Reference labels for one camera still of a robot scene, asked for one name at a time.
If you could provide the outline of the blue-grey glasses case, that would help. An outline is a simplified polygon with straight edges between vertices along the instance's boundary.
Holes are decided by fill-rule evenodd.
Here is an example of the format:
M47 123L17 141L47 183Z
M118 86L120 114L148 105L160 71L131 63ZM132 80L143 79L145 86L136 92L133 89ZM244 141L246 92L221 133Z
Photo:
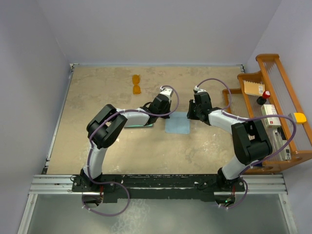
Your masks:
M145 124L145 125L141 125L141 124L126 124L124 126L125 129L136 129L136 128L152 128L153 124Z

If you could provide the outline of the light blue cleaning cloth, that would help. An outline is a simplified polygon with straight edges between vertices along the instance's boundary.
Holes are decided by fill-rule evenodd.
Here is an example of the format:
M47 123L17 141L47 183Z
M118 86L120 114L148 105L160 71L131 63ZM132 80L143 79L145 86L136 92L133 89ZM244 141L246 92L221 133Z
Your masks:
M165 133L188 135L190 130L190 120L187 118L187 112L174 112L165 121Z

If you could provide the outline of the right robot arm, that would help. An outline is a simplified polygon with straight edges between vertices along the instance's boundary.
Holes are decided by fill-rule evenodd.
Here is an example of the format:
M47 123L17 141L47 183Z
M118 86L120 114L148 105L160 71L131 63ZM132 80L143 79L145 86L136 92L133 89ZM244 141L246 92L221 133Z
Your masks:
M273 152L273 147L261 120L239 120L228 117L219 107L212 107L207 91L194 91L194 99L189 101L187 118L218 127L232 135L234 156L221 167L216 183L223 191L233 187L240 173L251 163L258 162Z

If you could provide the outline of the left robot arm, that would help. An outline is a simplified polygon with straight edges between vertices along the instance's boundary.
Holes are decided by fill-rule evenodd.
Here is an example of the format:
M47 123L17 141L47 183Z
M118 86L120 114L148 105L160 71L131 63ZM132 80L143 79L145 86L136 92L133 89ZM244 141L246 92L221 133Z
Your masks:
M148 126L160 117L169 118L172 113L171 103L171 96L161 92L152 102L137 109L122 110L111 104L105 105L87 125L90 151L87 163L81 170L81 175L85 177L83 186L89 191L100 187L99 178L102 175L105 154L124 128Z

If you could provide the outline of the orange sunglasses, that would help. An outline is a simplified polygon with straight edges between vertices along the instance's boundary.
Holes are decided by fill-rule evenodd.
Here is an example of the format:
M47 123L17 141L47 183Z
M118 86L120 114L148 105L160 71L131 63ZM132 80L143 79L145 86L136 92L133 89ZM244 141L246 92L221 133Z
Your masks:
M133 75L132 76L132 83L133 83L133 94L138 95L141 94L141 88L139 86L140 84L140 75Z

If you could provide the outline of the brown cardboard envelope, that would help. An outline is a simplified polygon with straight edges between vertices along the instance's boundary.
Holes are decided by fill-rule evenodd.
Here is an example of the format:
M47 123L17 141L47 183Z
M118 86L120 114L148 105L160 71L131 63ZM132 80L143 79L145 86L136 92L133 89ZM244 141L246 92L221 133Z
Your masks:
M244 82L244 93L251 96L262 96L265 91L265 85L261 83L251 82L245 80Z

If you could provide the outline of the red black bottle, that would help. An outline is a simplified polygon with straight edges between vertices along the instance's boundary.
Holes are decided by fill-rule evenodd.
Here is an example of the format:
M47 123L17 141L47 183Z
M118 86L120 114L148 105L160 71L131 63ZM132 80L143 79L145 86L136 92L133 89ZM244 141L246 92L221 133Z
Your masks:
M258 105L264 105L271 96L270 91L266 90L263 92L262 96L258 97L256 103Z

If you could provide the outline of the wooden tiered rack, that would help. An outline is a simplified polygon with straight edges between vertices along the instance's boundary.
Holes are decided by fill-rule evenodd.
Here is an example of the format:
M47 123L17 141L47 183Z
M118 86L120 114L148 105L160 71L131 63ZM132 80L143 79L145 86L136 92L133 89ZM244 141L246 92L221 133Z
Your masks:
M223 90L226 104L232 101L227 112L243 117L257 117L270 115L262 119L268 137L272 141L272 131L282 127L291 152L291 160L280 161L275 156L253 166L247 170L249 174L279 173L285 169L310 160L312 157L312 128L307 120L304 124L296 124L288 115L290 113L303 113L287 73L278 54L260 54L256 57L260 70L255 73L242 73L237 76L240 87ZM258 96L244 93L244 81L251 81L265 85L270 91L270 98L264 105L258 105Z

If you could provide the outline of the white black stapler device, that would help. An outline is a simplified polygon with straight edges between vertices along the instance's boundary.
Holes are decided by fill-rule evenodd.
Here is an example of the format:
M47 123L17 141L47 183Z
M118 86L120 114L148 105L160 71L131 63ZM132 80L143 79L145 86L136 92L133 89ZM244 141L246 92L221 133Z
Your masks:
M274 129L272 131L272 141L274 151L279 150L287 142L282 127L278 127L277 129ZM289 145L287 145L282 151L280 151L280 153L278 153L275 158L280 161L291 160L292 156Z

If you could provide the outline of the yellow grey sponge block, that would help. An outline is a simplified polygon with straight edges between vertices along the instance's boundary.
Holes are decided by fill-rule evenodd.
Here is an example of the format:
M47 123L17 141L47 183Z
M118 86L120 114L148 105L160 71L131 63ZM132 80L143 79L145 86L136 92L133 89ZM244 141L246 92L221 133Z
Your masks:
M288 115L294 122L296 122L296 124L304 124L305 122L307 122L307 118L303 113L290 113Z

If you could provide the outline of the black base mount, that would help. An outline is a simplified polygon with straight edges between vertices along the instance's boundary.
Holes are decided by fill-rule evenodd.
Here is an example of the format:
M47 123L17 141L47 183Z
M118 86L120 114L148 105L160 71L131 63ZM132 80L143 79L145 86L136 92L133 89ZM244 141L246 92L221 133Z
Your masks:
M227 181L217 174L121 175L106 174L90 180L85 173L72 178L73 192L103 194L104 203L118 199L195 199L204 202L226 200L244 192L240 178Z

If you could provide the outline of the aluminium frame rail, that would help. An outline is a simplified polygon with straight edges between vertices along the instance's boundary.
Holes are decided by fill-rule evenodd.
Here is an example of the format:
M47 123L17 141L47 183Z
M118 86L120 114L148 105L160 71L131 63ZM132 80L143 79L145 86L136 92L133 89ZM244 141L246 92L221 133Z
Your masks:
M244 175L248 194L286 194L284 177L279 175ZM95 195L95 192L74 192L69 175L35 175L29 189L30 195Z

